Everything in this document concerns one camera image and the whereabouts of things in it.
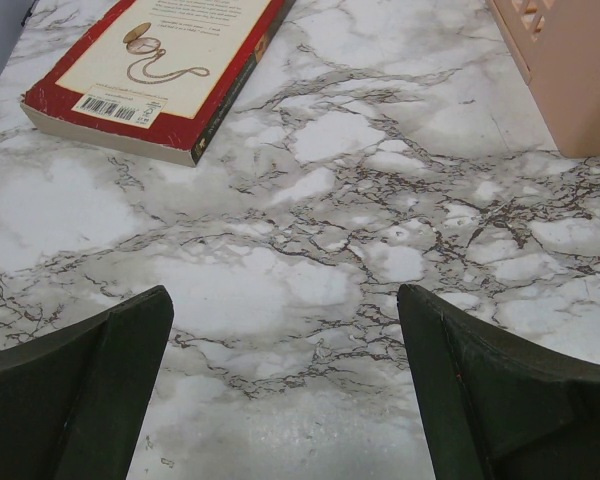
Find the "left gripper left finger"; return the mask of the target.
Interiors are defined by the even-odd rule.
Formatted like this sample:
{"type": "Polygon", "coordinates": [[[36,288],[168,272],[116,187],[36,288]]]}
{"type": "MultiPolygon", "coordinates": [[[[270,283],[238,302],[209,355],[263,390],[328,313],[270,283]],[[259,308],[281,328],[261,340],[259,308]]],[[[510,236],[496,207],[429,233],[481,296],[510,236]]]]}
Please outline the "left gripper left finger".
{"type": "Polygon", "coordinates": [[[0,351],[0,479],[125,478],[173,318],[155,286],[0,351]]]}

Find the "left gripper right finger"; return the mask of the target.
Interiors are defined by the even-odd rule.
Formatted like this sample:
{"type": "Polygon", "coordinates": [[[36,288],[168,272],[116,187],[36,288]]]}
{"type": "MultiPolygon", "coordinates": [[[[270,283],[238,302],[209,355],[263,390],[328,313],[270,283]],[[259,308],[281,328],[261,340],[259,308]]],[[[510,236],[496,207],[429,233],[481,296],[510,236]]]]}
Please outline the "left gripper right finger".
{"type": "Polygon", "coordinates": [[[418,285],[397,306],[436,478],[600,479],[600,365],[418,285]]]}

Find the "red cover paperback book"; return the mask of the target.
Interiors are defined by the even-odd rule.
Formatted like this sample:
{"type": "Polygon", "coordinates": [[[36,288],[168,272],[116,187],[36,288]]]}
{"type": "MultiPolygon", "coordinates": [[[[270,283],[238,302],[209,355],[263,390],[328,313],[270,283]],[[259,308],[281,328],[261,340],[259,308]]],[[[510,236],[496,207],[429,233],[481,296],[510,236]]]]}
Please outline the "red cover paperback book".
{"type": "Polygon", "coordinates": [[[43,133],[198,164],[290,1],[120,1],[23,96],[43,133]]]}

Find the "peach plastic desk organizer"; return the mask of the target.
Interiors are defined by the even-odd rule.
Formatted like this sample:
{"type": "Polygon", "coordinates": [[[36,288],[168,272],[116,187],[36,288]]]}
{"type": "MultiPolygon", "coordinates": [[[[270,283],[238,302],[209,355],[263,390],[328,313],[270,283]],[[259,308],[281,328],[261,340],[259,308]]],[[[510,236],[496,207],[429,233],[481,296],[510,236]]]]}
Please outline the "peach plastic desk organizer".
{"type": "Polygon", "coordinates": [[[600,156],[600,1],[489,1],[560,153],[600,156]]]}

